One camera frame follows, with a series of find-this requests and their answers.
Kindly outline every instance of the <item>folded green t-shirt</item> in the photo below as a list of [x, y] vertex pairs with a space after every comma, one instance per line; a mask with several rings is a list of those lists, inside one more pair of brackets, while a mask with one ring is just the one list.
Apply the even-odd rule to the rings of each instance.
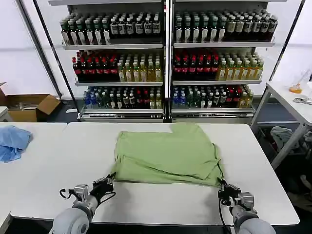
[[219, 150], [195, 123], [171, 125], [172, 133], [119, 133], [115, 180], [139, 183], [192, 183], [219, 186]]

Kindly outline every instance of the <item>black cable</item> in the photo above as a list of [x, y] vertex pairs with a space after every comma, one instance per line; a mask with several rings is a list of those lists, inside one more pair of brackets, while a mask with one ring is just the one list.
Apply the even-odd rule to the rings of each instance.
[[105, 201], [111, 199], [112, 197], [114, 197], [114, 196], [116, 195], [115, 192], [107, 192], [104, 196], [109, 195], [109, 194], [112, 194], [112, 196], [106, 198], [105, 200], [102, 200], [102, 201], [99, 203], [99, 205], [102, 204], [103, 202], [105, 202]]
[[223, 220], [223, 216], [222, 216], [222, 212], [221, 212], [221, 199], [219, 199], [219, 214], [220, 214], [221, 222], [223, 224], [224, 229], [226, 230], [227, 233], [232, 234], [231, 231], [225, 225], [224, 220]]

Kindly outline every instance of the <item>cardboard box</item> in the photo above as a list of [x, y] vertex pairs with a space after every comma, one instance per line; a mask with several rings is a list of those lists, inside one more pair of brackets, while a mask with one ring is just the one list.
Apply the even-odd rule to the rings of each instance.
[[[37, 107], [32, 110], [12, 110], [11, 106], [19, 106], [20, 102], [25, 104], [35, 104]], [[50, 94], [25, 94], [25, 95], [5, 95], [0, 87], [0, 106], [9, 108], [9, 115], [14, 122], [41, 122], [46, 121], [47, 117], [60, 104]]]

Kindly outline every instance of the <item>blue cloth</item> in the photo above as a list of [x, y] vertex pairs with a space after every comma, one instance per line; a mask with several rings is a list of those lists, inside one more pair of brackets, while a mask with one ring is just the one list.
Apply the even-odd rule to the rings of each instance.
[[0, 161], [9, 162], [20, 158], [26, 149], [31, 133], [15, 126], [0, 128]]

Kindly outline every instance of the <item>white table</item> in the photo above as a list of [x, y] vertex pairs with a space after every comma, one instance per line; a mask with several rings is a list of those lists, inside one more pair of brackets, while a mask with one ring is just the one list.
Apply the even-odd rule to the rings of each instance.
[[0, 233], [5, 232], [10, 211], [17, 194], [37, 175], [41, 165], [47, 163], [46, 154], [55, 147], [67, 123], [0, 123], [0, 127], [14, 125], [32, 133], [32, 140], [21, 158], [8, 163], [0, 162]]
[[293, 115], [293, 117], [295, 117], [300, 122], [299, 127], [293, 133], [292, 137], [287, 141], [287, 143], [273, 160], [272, 167], [274, 169], [276, 169], [284, 160], [284, 158], [292, 149], [293, 145], [298, 142], [298, 140], [309, 129], [312, 128], [312, 106], [293, 102], [295, 98], [304, 98], [305, 96], [302, 94], [294, 94], [290, 92], [288, 88], [288, 86], [285, 86], [280, 82], [267, 82], [266, 91], [257, 108], [251, 124], [251, 129], [255, 131], [257, 128], [257, 119], [261, 111], [261, 107], [269, 100], [271, 94], [288, 110], [290, 114]]
[[[255, 195], [255, 208], [273, 225], [297, 224], [299, 218], [256, 138], [245, 124], [200, 124], [221, 149], [229, 183]], [[52, 220], [72, 206], [61, 188], [91, 185], [107, 176], [114, 163], [116, 137], [122, 130], [170, 132], [160, 123], [70, 123], [46, 166], [21, 191], [11, 215]], [[218, 188], [190, 184], [114, 183], [117, 195], [96, 211], [94, 223], [221, 225]], [[229, 209], [224, 220], [232, 225]]]

